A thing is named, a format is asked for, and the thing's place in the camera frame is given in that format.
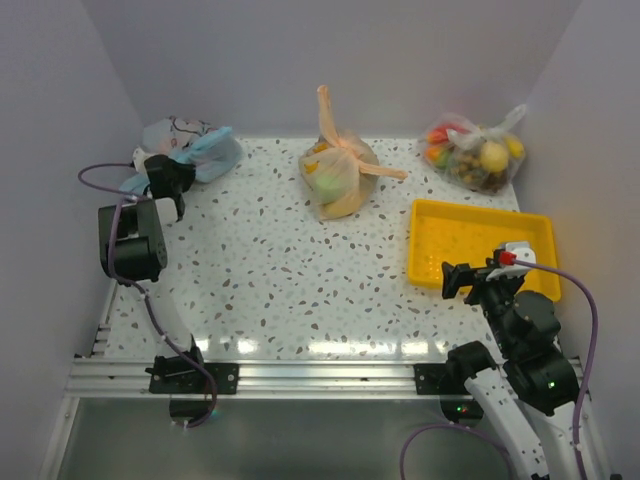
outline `yellow bin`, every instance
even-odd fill
[[[486,265],[486,258],[504,242],[527,240],[536,260],[557,267],[551,220],[542,215],[418,199],[411,212],[409,282],[442,288],[442,262]],[[560,300],[560,279],[539,270],[527,274],[522,290]]]

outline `terrazzo pattern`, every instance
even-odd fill
[[[409,222],[415,198],[516,210],[513,189],[474,194],[440,179],[413,140],[365,141],[409,177],[381,178],[351,217],[319,221],[309,201],[297,159],[315,138],[240,139],[234,170],[186,194],[183,221],[165,229],[163,281],[206,359],[439,362],[476,339],[499,358],[478,309],[409,285]],[[144,315],[120,287],[105,357],[153,358]]]

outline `clear plastic bag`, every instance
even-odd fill
[[[425,135],[428,146],[424,156],[452,183],[486,194],[499,193],[509,185],[526,155],[520,139],[509,132],[525,112],[526,106],[519,105],[492,128],[445,113]]]
[[[378,176],[403,180],[403,170],[381,167],[376,154],[355,133],[336,129],[329,89],[318,88],[320,138],[298,160],[311,187],[321,218],[340,218],[357,211],[373,192]]]
[[[149,184],[143,161],[158,153],[178,163],[195,165],[196,181],[212,182],[231,170],[242,156],[242,148],[232,135],[231,127],[215,128],[200,120],[176,117],[149,125],[142,132],[143,148],[134,152],[139,173],[126,180],[120,189],[141,194]]]

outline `purple cable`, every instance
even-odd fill
[[[587,479],[587,470],[584,466],[584,460],[582,459],[582,453],[580,450],[575,448],[575,446],[580,445],[580,412],[582,411],[582,404],[584,402],[584,397],[587,394],[587,389],[589,388],[589,378],[591,377],[591,369],[593,368],[593,357],[596,353],[596,343],[598,341],[598,308],[596,307],[596,301],[593,298],[593,295],[586,287],[584,283],[578,280],[576,277],[567,273],[563,270],[559,270],[557,268],[548,267],[546,265],[539,265],[537,263],[524,262],[522,260],[514,260],[514,263],[517,265],[522,265],[523,267],[535,268],[537,270],[544,270],[545,272],[555,273],[556,275],[560,275],[561,277],[566,278],[570,282],[572,282],[576,287],[582,290],[584,296],[587,297],[587,301],[589,302],[589,308],[591,308],[591,340],[589,341],[589,351],[587,353],[587,361],[584,366],[584,375],[582,377],[582,384],[580,385],[580,391],[578,392],[578,399],[576,400],[576,406],[573,409],[573,419],[571,422],[572,435],[573,435],[573,445],[574,451],[576,454],[576,462],[578,463],[578,470],[580,470],[580,478],[582,480]]]
[[[420,435],[422,432],[426,432],[427,430],[445,430],[445,429],[451,429],[451,430],[457,430],[459,432],[470,433],[471,435],[474,435],[479,439],[484,440],[487,443],[490,443],[496,450],[498,450],[498,452],[500,452],[500,455],[502,455],[502,458],[504,458],[504,461],[507,464],[507,467],[509,468],[509,477],[511,478],[513,472],[511,470],[511,462],[509,461],[509,453],[507,452],[507,449],[503,445],[496,442],[489,435],[479,430],[472,430],[468,427],[459,425],[457,423],[445,423],[445,424],[426,425],[424,427],[420,427],[415,432],[413,432],[409,436],[409,438],[407,438],[407,440],[404,442],[404,445],[402,446],[402,450],[400,451],[400,479],[401,480],[407,479],[404,473],[404,457],[407,454],[407,449],[409,448],[409,445],[411,444],[411,442],[418,435]]]
[[[128,164],[128,163],[97,163],[95,165],[89,165],[88,167],[85,167],[82,170],[80,170],[78,172],[78,180],[83,185],[85,185],[85,186],[87,186],[89,188],[93,188],[95,190],[100,190],[100,191],[109,192],[109,193],[117,193],[118,195],[127,195],[129,197],[137,198],[138,200],[142,200],[142,199],[146,198],[146,197],[144,197],[142,195],[138,195],[136,193],[123,192],[122,190],[118,190],[117,188],[103,187],[102,185],[97,185],[95,183],[91,183],[91,182],[89,182],[89,181],[84,179],[84,174],[87,173],[88,171],[95,170],[96,168],[104,168],[104,167],[127,167],[127,168],[132,168],[131,165]]]
[[[129,280],[127,278],[123,278],[116,273],[116,269],[114,265],[115,258],[114,258],[113,252],[115,251],[116,240],[118,237],[118,222],[120,220],[122,207],[124,206],[125,201],[126,201],[125,198],[121,198],[118,204],[116,205],[116,210],[113,214],[113,221],[111,223],[111,233],[109,235],[109,249],[107,250],[108,252],[107,264],[109,269],[109,275],[111,275],[112,278],[116,279],[120,283],[134,287],[144,296],[144,304],[147,307],[147,312],[149,313],[149,319],[151,320],[151,324],[153,325],[153,328],[155,329],[155,331],[158,332],[158,335],[160,335],[164,339],[164,341],[167,343],[167,345],[169,345],[169,348],[171,348],[171,350],[173,350],[180,358],[182,358],[185,362],[191,365],[194,369],[202,373],[202,375],[206,378],[207,385],[211,388],[211,404],[209,405],[209,408],[203,415],[201,415],[198,418],[191,419],[186,425],[187,428],[197,427],[199,425],[202,425],[211,416],[211,414],[213,413],[213,410],[216,407],[216,402],[218,399],[216,382],[211,376],[211,374],[204,369],[204,367],[199,365],[197,362],[194,362],[189,357],[187,357],[182,351],[180,351],[180,348],[178,348],[178,346],[173,342],[173,340],[171,340],[171,338],[169,338],[166,332],[162,330],[162,327],[160,326],[160,324],[158,323],[158,320],[156,319],[155,313],[153,313],[153,308],[151,306],[151,298],[148,292],[145,290],[145,288],[139,283],[134,282],[133,280]]]

